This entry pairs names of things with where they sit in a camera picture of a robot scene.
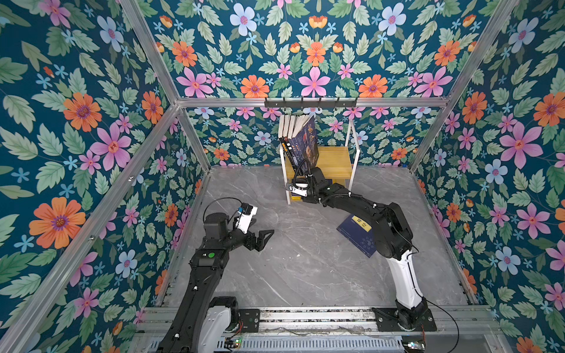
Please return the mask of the dark patterned book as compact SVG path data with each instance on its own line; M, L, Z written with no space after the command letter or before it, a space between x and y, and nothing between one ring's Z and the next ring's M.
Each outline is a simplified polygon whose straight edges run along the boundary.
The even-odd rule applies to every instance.
M303 142L305 143L305 158L300 164L302 174L307 174L311 169L316 167L319 160L319 147L316 130L316 119L308 116L310 119L303 129Z

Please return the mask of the small dark blue book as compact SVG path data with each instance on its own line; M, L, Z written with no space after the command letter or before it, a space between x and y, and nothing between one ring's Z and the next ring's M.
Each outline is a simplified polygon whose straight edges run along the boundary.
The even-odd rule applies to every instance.
M337 227L337 230L366 257L370 258L376 253L377 249L372 235L372 227L363 219L349 215Z

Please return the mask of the black wolf cover book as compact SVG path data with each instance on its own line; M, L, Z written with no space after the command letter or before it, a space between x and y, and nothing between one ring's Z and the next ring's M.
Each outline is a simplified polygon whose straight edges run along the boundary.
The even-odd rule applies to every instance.
M285 116L284 128L283 128L283 139L285 142L285 151L287 152L288 159L294 170L298 168L297 153L295 152L294 144L292 142L292 135L294 133L294 128L296 125L296 116L287 115Z

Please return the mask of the dark book orange calligraphy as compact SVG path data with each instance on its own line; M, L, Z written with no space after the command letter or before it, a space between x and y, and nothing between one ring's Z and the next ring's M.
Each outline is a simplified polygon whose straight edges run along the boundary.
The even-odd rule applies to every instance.
M296 116L296 125L292 135L295 152L297 153L298 167L305 158L305 143L303 142L303 129L308 123L309 117L306 115Z

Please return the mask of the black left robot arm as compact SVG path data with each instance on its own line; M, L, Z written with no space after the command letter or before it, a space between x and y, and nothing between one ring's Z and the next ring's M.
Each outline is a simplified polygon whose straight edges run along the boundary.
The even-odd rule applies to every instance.
M222 334L238 328L237 299L213 294L230 252L238 247L260 252L275 231L262 230L258 235L250 231L257 207L245 204L237 213L234 218L225 213L205 217L205 236L190 261L187 291L158 352L214 352Z

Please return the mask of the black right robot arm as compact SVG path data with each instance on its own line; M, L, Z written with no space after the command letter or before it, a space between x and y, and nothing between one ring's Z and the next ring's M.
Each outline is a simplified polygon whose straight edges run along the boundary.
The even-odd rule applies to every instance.
M393 276L397 323L404 330L418 328L425 319L428 302L413 270L413 232L401 207L355 194L344 185L325 178L317 167L307 172L299 184L296 194L304 202L343 210L368 223L376 250L387 259Z

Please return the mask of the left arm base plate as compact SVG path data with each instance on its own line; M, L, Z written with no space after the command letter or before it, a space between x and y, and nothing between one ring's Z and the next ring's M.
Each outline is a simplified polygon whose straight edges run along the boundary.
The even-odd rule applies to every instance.
M258 332L261 311L259 309L237 309L231 310L230 325L227 332L232 335L241 332Z

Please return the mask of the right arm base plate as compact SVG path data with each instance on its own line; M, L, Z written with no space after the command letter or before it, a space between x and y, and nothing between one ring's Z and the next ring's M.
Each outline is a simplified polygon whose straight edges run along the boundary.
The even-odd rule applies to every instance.
M401 322L397 308L371 308L379 332L437 332L435 319L430 309L427 309L418 319Z

